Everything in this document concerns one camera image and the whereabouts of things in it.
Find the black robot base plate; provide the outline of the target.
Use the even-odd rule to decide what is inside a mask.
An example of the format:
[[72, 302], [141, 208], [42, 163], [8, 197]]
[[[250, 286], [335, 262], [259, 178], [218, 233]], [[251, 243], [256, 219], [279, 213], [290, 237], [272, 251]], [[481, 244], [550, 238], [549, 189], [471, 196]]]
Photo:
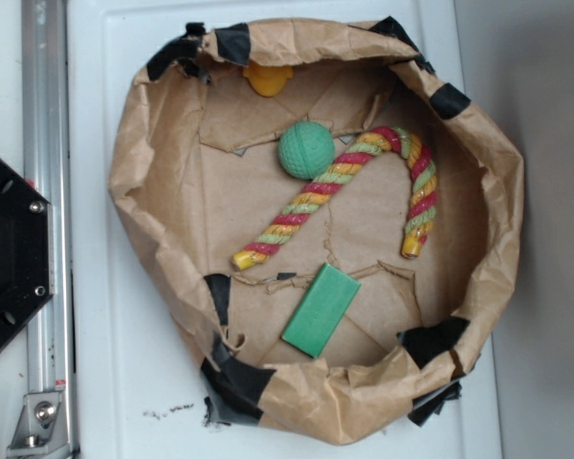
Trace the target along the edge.
[[0, 353], [53, 296], [50, 210], [0, 159]]

